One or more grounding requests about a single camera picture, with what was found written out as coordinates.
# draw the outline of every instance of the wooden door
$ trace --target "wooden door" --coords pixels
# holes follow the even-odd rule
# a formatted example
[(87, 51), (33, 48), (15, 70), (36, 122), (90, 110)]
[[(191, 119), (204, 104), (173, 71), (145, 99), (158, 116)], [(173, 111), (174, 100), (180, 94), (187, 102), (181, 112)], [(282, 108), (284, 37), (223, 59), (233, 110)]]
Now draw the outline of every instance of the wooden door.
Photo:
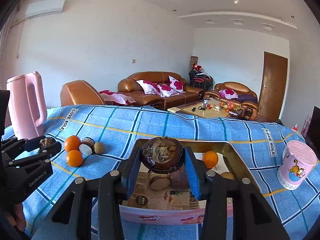
[(272, 122), (279, 119), (287, 82), (287, 71), (287, 58), (264, 52), (259, 115)]

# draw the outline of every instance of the cartoon cat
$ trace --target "cartoon cat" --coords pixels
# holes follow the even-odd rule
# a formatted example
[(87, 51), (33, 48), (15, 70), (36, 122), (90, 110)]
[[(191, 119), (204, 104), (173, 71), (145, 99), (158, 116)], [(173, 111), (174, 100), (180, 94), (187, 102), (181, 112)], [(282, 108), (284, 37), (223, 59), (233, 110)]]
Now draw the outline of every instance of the cartoon cat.
[(289, 170), (289, 172), (292, 172), (296, 177), (302, 178), (305, 174), (303, 174), (304, 169), (300, 168), (298, 166), (298, 161), (294, 160), (293, 161), (296, 165), (292, 166), (292, 168)]

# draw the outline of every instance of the floral pillow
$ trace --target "floral pillow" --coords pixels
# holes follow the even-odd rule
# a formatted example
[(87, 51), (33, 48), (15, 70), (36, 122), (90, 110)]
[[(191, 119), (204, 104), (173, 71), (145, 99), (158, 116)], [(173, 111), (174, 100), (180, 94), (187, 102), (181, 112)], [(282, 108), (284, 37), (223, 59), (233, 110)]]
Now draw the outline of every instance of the floral pillow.
[(157, 87), (160, 89), (160, 96), (162, 98), (168, 98), (179, 94), (176, 90), (172, 89), (167, 85), (157, 85)]
[(103, 90), (103, 91), (100, 91), (99, 93), (102, 99), (108, 102), (116, 102), (118, 104), (125, 105), (125, 106), (136, 102), (132, 97), (129, 97), (120, 93), (116, 93), (116, 92), (111, 92), (110, 90)]
[(161, 91), (156, 84), (147, 80), (137, 80), (137, 83), (142, 87), (146, 95), (148, 94), (155, 94), (158, 96), (161, 95)]
[(179, 93), (184, 93), (183, 91), (183, 84), (181, 81), (175, 79), (174, 77), (172, 76), (169, 76), (169, 79), (170, 79), (170, 87), (173, 88), (174, 90), (176, 90), (177, 92)]
[(234, 92), (232, 89), (220, 90), (219, 94), (222, 98), (226, 99), (238, 98), (237, 93)]

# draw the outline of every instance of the metal screw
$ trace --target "metal screw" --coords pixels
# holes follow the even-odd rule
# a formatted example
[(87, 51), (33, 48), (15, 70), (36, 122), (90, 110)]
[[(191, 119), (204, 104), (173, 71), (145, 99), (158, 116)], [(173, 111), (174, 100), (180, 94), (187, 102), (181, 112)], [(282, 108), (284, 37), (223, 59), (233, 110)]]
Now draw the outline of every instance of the metal screw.
[(118, 171), (118, 170), (110, 171), (110, 175), (111, 175), (112, 177), (118, 176), (118, 175), (119, 175), (119, 171)]
[(243, 184), (250, 184), (250, 182), (251, 182), (251, 180), (248, 179), (248, 178), (243, 178), (243, 179), (242, 179), (242, 183), (243, 183)]
[(209, 177), (213, 177), (213, 176), (216, 175), (215, 171), (213, 171), (213, 170), (208, 170), (208, 171), (206, 172), (206, 174), (207, 174)]
[(75, 179), (76, 184), (81, 184), (83, 182), (83, 178), (79, 177)]

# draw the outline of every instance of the yellow stripe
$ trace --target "yellow stripe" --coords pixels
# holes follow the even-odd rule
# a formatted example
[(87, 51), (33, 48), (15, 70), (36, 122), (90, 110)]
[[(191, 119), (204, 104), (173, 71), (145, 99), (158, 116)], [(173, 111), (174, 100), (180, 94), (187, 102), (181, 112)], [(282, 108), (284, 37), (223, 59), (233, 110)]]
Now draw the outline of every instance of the yellow stripe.
[[(54, 166), (56, 166), (56, 167), (58, 167), (59, 169), (63, 170), (64, 172), (66, 172), (66, 173), (68, 173), (68, 174), (72, 174), (71, 171), (68, 171), (66, 168), (60, 166), (60, 165), (57, 164), (57, 163), (51, 162), (51, 164), (54, 165)], [(80, 176), (80, 175), (75, 174), (75, 173), (72, 174), (72, 176), (77, 177), (77, 178), (78, 178), (78, 177), (83, 177), (83, 176)]]
[[(55, 117), (55, 118), (48, 118), (50, 120), (55, 120), (55, 119), (64, 119), (65, 117), (63, 116), (59, 116), (59, 117)], [(78, 120), (74, 120), (71, 119), (73, 122), (77, 122), (79, 124), (83, 124), (83, 125), (88, 125), (88, 126), (93, 126), (93, 127), (98, 127), (98, 128), (104, 128), (104, 126), (101, 125), (97, 125), (97, 124), (92, 124), (92, 123), (85, 123), (85, 122), (81, 122)], [(136, 134), (136, 135), (141, 135), (141, 136), (145, 136), (145, 137), (158, 137), (159, 135), (156, 134), (148, 134), (148, 133), (141, 133), (141, 132), (131, 132), (131, 131), (127, 131), (127, 130), (122, 130), (122, 129), (117, 129), (117, 128), (112, 128), (112, 127), (106, 127), (106, 129), (111, 130), (111, 131), (118, 131), (118, 132), (123, 132), (123, 133), (131, 133), (131, 134)], [(295, 132), (288, 134), (284, 139), (282, 140), (277, 140), (274, 141), (276, 143), (281, 143), (284, 140), (286, 140), (287, 138), (289, 138), (291, 135), (295, 134)], [(184, 138), (175, 138), (177, 140), (185, 140), (185, 141), (193, 141), (193, 139), (184, 139)], [(230, 141), (229, 143), (261, 143), (261, 142), (266, 142), (267, 140), (256, 140), (256, 141)]]
[(266, 193), (266, 194), (262, 194), (262, 195), (263, 195), (264, 197), (269, 197), (269, 196), (271, 196), (271, 195), (277, 194), (277, 193), (279, 193), (279, 192), (283, 192), (283, 191), (285, 191), (285, 190), (287, 190), (287, 189), (281, 188), (281, 189), (272, 191), (271, 193)]

